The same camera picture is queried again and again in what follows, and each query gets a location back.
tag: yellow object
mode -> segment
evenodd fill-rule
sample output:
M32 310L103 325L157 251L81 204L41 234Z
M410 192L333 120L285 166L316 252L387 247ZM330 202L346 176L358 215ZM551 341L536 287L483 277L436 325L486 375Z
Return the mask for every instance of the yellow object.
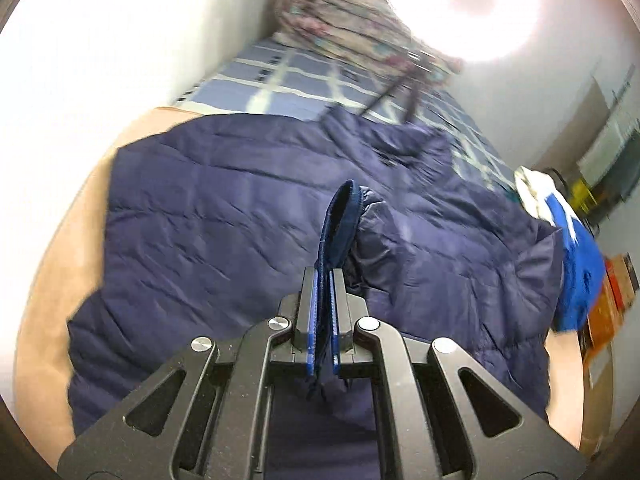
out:
M583 178L571 187L569 205L575 212L581 211L583 213L588 213L595 207L596 199L591 194L591 189L589 189Z

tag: triangular cutout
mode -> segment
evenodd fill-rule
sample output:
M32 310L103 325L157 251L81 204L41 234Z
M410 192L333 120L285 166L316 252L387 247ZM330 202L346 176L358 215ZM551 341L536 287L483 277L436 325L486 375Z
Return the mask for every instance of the triangular cutout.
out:
M186 375L184 370L176 370L129 412L125 422L150 436L160 435Z
M459 375L485 436L499 435L520 423L518 413L475 373L463 368Z

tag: folded blanket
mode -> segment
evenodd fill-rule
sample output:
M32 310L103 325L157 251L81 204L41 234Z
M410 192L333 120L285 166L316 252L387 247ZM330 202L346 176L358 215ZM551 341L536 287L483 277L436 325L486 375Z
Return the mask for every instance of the folded blanket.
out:
M605 275L604 259L591 234L545 173L520 167L516 189L524 209L562 228L564 280L556 312L556 330L578 330L587 321Z
M386 0L277 0L279 30L274 41L341 59L380 76L395 77L413 65L408 51L434 55L432 84L445 83L460 71L447 59L411 36Z

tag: metal screw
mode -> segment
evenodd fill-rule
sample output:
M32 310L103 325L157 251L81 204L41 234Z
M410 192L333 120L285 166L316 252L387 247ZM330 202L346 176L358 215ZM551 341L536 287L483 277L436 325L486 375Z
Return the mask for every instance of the metal screw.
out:
M194 352L206 352L213 346L211 339L205 336L197 337L191 341L191 350Z
M361 317L358 320L358 326L363 330L372 332L373 330L380 328L380 322L375 317Z
M289 326L289 320L286 317L276 316L269 320L271 330L284 330L287 326Z
M441 354L450 354L458 348L458 345L453 341L453 339L449 339L448 337L439 337L433 342L433 347Z

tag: dark blue fabric strap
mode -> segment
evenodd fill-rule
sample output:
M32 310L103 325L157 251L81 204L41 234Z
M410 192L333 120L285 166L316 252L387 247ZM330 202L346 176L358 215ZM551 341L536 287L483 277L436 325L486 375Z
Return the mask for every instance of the dark blue fabric strap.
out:
M362 214L362 192L353 180L340 186L329 204L324 217L318 246L317 298L318 314L314 334L314 359L308 361L309 374L318 374L332 332L332 293L329 273L341 267L349 254Z

